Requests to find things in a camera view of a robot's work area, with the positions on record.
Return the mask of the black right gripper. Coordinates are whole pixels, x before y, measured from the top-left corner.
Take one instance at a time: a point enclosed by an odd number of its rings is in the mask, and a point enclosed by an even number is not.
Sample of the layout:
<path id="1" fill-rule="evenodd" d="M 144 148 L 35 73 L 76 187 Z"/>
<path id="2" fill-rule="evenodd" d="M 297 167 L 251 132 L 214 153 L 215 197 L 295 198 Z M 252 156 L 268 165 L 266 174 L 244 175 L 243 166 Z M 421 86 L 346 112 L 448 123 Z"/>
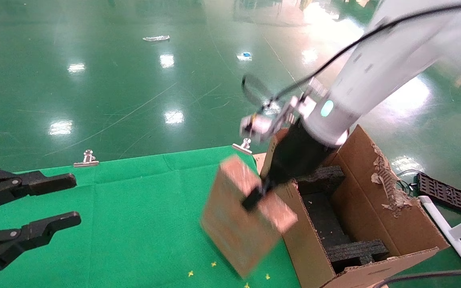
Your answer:
<path id="1" fill-rule="evenodd" d="M 261 177 L 261 184 L 255 186 L 241 204 L 245 211 L 254 211 L 267 195 L 268 189 L 310 175 L 324 160 L 338 149 L 336 145 L 320 142 L 307 131 L 304 120 L 296 120 L 285 129 L 280 129 L 273 140 L 267 173 Z"/>

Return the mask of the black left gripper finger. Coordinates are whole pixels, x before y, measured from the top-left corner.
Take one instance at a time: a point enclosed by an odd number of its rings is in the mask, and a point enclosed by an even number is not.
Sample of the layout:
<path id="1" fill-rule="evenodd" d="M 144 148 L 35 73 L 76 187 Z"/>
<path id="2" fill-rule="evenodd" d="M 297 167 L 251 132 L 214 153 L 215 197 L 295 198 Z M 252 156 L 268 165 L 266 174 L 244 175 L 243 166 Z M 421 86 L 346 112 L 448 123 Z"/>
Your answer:
<path id="1" fill-rule="evenodd" d="M 45 176 L 40 171 L 15 174 L 0 170 L 0 206 L 26 196 L 40 196 L 77 186 L 71 173 Z"/>
<path id="2" fill-rule="evenodd" d="M 82 222 L 78 212 L 69 212 L 30 222 L 21 228 L 0 230 L 0 271 L 28 250 L 46 246 L 53 235 Z"/>

